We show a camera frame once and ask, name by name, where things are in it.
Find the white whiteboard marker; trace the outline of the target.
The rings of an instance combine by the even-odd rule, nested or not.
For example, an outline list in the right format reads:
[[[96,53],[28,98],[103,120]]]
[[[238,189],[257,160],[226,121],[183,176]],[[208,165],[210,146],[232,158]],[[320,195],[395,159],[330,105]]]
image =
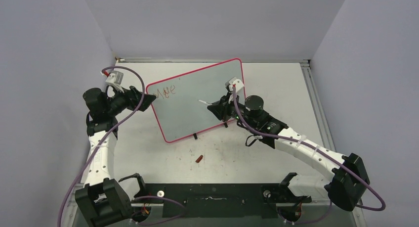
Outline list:
[[[200,103],[203,103],[203,104],[205,104],[205,105],[207,105],[207,106],[210,106],[210,105],[212,105],[212,103],[208,103],[208,102],[206,102],[206,101],[203,101],[203,100],[198,100]]]

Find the red marker cap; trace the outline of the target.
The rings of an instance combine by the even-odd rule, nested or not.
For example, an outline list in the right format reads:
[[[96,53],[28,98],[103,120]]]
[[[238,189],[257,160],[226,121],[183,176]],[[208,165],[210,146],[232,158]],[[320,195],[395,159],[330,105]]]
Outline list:
[[[200,163],[201,162],[201,160],[203,159],[203,155],[200,155],[197,159],[196,159],[196,163]]]

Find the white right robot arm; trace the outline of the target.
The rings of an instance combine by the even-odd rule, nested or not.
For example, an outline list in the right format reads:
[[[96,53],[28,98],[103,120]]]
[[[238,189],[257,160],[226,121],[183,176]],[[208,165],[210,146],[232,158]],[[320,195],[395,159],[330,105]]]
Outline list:
[[[330,199],[345,211],[361,207],[359,201],[371,187],[364,162],[357,154],[344,155],[310,141],[265,111],[264,100],[257,95],[249,96],[241,104],[239,97],[229,92],[208,104],[207,110],[223,122],[235,119],[237,125],[255,139],[293,156],[322,175],[321,178],[303,178],[291,174],[279,188],[283,200],[320,197]]]

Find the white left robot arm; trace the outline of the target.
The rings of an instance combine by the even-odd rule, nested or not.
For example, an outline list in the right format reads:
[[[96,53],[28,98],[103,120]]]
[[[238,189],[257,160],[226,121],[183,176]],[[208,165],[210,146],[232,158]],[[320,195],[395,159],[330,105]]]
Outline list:
[[[146,199],[147,188],[140,174],[114,178],[114,153],[120,125],[116,116],[126,109],[145,111],[156,98],[134,86],[116,91],[113,97],[99,88],[83,94],[89,109],[86,124],[91,149],[84,186],[76,190],[75,201],[88,226],[105,227],[126,220],[133,214],[131,202]]]

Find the whiteboard with pink frame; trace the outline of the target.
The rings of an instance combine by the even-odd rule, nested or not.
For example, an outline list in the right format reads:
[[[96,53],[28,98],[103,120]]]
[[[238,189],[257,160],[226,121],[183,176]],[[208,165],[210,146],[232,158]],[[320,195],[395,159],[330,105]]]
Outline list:
[[[221,126],[223,123],[198,100],[218,101],[227,95],[225,83],[233,77],[244,81],[238,58],[150,83],[146,91],[157,96],[152,109],[164,141],[172,143]]]

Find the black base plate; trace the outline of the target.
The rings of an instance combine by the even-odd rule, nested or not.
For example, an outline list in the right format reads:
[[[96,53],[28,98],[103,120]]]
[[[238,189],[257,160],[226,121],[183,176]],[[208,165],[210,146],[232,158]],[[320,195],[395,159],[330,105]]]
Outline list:
[[[296,210],[300,203],[312,199],[295,196],[278,183],[230,183],[230,184],[178,184],[148,183],[146,194],[156,196],[162,191],[164,200],[135,200],[133,206],[150,209],[162,207],[163,217],[174,217],[182,208],[186,218],[241,218],[259,216],[263,219],[276,218],[276,208]]]

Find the aluminium rail frame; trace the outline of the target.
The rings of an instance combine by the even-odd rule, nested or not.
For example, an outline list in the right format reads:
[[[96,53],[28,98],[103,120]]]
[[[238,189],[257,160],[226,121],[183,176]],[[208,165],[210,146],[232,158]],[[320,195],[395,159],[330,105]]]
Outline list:
[[[331,132],[307,62],[243,63],[246,95],[259,95],[264,108],[299,134],[334,150]],[[287,174],[322,175],[293,156],[257,142],[234,122],[172,143],[164,141],[152,109],[133,115],[118,132],[117,178],[139,173],[146,183],[280,183]],[[200,163],[196,159],[203,155]]]

